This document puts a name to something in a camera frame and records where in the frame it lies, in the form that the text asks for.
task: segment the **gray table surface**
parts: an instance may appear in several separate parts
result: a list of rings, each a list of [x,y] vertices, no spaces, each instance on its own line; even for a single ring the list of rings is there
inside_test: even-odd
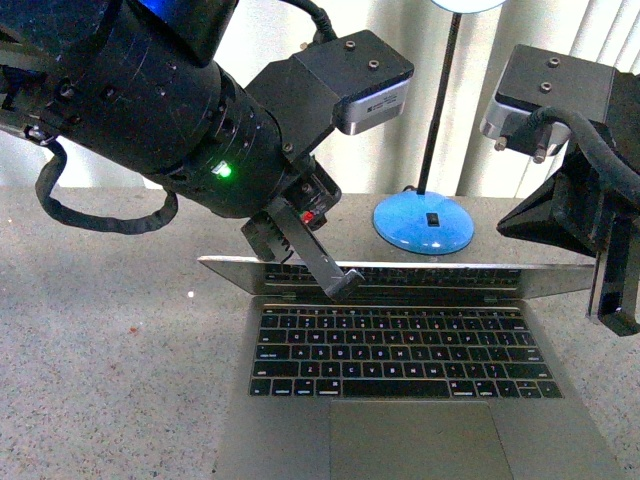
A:
[[[134,217],[163,193],[59,190],[95,214]],[[501,238],[515,200],[462,198],[476,236],[460,253],[400,252],[371,227],[383,197],[347,195],[318,236],[337,260],[571,263]],[[64,227],[31,189],[0,188],[0,477],[208,479],[221,440],[248,294],[196,262],[251,255],[242,221],[189,201],[139,237]],[[530,301],[629,478],[640,479],[640,338],[584,319],[587,292]]]

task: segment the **laptop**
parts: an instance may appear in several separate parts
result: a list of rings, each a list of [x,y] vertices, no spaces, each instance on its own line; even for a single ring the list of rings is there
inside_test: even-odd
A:
[[[622,478],[524,301],[592,266],[338,262],[336,304],[300,262],[199,261],[253,295],[216,480]]]

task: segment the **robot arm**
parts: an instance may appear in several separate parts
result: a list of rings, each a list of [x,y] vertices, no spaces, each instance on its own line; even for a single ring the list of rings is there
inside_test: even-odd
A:
[[[569,142],[562,167],[498,231],[596,257],[588,315],[618,335],[640,332],[639,129],[637,77],[523,45],[481,125],[497,150],[537,162]]]
[[[346,274],[313,235],[340,189],[311,151],[335,128],[356,134],[399,115],[413,65],[368,31],[337,39],[309,0],[318,33],[245,89],[212,57],[238,0],[9,2],[0,6],[0,128],[56,155],[38,182],[48,213],[100,231],[143,233],[177,210],[175,194],[227,218],[250,218],[261,260],[295,248],[324,291]],[[125,225],[50,198],[64,136],[162,185],[156,214]]]

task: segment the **space bar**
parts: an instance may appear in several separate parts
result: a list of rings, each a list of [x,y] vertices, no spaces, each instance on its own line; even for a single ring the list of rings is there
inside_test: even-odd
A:
[[[343,380],[345,397],[449,398],[444,380]]]

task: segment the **lamp shade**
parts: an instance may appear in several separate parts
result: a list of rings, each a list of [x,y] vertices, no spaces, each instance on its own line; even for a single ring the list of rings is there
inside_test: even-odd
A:
[[[440,8],[454,13],[478,13],[499,7],[506,0],[431,0]]]

